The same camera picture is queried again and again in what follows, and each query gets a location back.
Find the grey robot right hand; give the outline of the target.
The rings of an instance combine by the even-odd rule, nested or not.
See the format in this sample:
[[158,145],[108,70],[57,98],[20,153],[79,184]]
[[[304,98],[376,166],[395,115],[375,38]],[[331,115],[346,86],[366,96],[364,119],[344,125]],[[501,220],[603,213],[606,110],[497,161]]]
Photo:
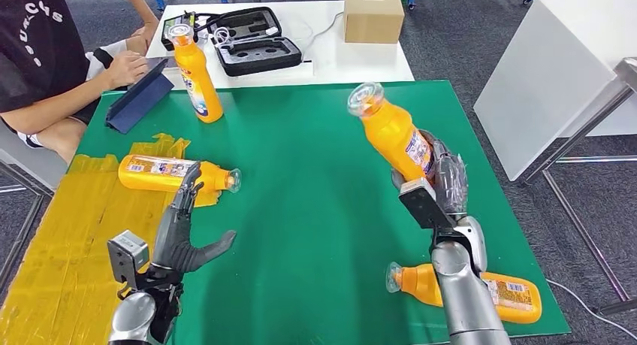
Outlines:
[[432,150],[429,179],[436,203],[454,222],[467,216],[467,178],[465,164],[459,154],[429,131],[419,129]]

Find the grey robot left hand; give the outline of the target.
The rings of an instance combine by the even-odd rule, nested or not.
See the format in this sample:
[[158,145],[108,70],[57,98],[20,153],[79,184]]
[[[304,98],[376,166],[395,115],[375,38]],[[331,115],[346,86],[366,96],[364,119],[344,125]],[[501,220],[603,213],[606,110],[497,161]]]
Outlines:
[[218,241],[204,247],[192,245],[192,211],[198,191],[204,186],[203,183],[196,183],[200,175],[201,163],[195,162],[164,211],[155,237],[152,265],[181,274],[195,272],[232,247],[237,236],[235,230],[226,231]]

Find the person's left hand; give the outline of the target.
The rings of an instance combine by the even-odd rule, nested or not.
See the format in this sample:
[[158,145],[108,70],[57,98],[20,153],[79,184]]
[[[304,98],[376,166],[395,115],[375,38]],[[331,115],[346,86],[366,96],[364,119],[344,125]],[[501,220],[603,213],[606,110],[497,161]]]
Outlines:
[[145,56],[157,27],[158,20],[145,22],[141,28],[125,40],[127,49]]

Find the person's right hand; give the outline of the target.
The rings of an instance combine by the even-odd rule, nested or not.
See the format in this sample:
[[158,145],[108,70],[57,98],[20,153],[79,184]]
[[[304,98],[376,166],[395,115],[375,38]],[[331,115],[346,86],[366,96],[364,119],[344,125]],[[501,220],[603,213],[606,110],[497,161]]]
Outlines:
[[104,71],[106,90],[129,86],[141,79],[149,70],[144,56],[134,51],[123,51],[113,58]]

